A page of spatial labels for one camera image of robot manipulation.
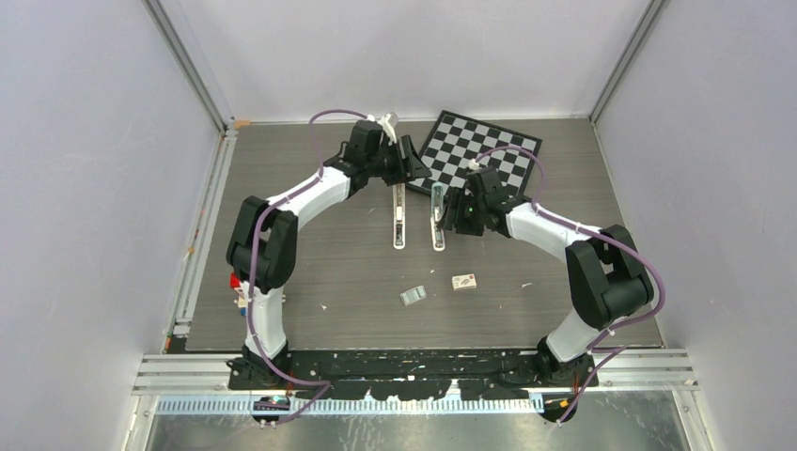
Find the light blue white stapler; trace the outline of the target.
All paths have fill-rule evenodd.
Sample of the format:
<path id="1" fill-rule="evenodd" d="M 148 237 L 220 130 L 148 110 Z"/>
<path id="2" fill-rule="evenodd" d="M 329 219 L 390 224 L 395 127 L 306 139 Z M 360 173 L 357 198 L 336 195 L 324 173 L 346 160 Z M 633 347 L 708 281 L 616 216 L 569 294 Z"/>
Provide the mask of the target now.
<path id="1" fill-rule="evenodd" d="M 445 186 L 434 182 L 430 189 L 430 229 L 432 248 L 436 252 L 445 250 L 445 232 L 442 227 L 445 214 Z"/>

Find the small white domino tile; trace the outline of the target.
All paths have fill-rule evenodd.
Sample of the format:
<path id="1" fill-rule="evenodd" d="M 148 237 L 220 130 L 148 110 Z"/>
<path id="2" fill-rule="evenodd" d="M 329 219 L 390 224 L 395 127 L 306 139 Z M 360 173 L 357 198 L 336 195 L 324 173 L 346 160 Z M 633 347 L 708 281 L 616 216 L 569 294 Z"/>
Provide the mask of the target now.
<path id="1" fill-rule="evenodd" d="M 451 277 L 451 285 L 455 291 L 474 289 L 477 287 L 477 280 L 473 273 L 454 275 Z"/>

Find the grey tray of staples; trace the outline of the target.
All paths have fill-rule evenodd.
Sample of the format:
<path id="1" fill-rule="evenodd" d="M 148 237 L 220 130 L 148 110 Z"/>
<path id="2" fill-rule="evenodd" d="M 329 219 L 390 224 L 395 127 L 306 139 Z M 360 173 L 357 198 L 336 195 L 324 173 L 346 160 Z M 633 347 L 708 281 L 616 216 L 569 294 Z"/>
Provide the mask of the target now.
<path id="1" fill-rule="evenodd" d="M 402 292 L 399 295 L 399 298 L 400 298 L 401 302 L 405 306 L 409 306 L 409 305 L 412 305 L 414 303 L 418 303 L 418 302 L 420 302 L 422 300 L 425 300 L 427 298 L 427 296 L 428 296 L 428 294 L 427 294 L 427 291 L 426 291 L 425 287 L 424 286 L 417 286 L 417 287 L 414 287 L 414 288 L 411 288 L 411 289 L 409 289 L 407 291 Z"/>

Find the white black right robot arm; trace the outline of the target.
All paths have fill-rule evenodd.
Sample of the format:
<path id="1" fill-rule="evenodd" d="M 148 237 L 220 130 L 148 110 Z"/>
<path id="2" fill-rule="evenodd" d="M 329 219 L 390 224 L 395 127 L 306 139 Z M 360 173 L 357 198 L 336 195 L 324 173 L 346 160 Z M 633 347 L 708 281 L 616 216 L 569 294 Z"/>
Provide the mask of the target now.
<path id="1" fill-rule="evenodd" d="M 649 272 L 626 228 L 579 225 L 512 194 L 490 167 L 469 172 L 464 187 L 447 190 L 441 219 L 445 230 L 472 236 L 494 231 L 565 264 L 571 311 L 540 340 L 531 363 L 532 374 L 543 384 L 584 376 L 595 341 L 653 299 Z"/>

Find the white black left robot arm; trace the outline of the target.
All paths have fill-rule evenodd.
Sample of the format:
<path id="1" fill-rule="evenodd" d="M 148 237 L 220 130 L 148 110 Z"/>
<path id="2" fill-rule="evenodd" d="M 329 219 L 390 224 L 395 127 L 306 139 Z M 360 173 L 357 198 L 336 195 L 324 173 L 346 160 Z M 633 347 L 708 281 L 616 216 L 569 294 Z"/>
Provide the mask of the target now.
<path id="1" fill-rule="evenodd" d="M 296 267 L 301 229 L 371 179 L 394 186 L 430 175 L 411 137 L 397 134 L 398 122 L 394 113 L 362 117 L 340 151 L 305 182 L 268 199 L 249 196 L 242 202 L 226 260 L 246 301 L 242 356 L 263 387 L 278 388 L 289 374 L 283 290 Z"/>

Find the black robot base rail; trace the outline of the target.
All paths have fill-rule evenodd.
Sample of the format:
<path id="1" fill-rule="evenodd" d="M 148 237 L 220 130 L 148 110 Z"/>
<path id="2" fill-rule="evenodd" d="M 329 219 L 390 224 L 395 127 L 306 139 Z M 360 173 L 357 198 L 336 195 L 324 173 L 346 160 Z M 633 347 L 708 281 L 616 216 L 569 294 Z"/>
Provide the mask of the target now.
<path id="1" fill-rule="evenodd" d="M 232 390 L 285 390 L 300 399 L 438 400 L 451 390 L 461 399 L 505 400 L 529 390 L 573 394 L 594 386 L 590 355 L 570 363 L 534 350 L 289 350 L 267 365 L 253 352 L 227 360 Z"/>

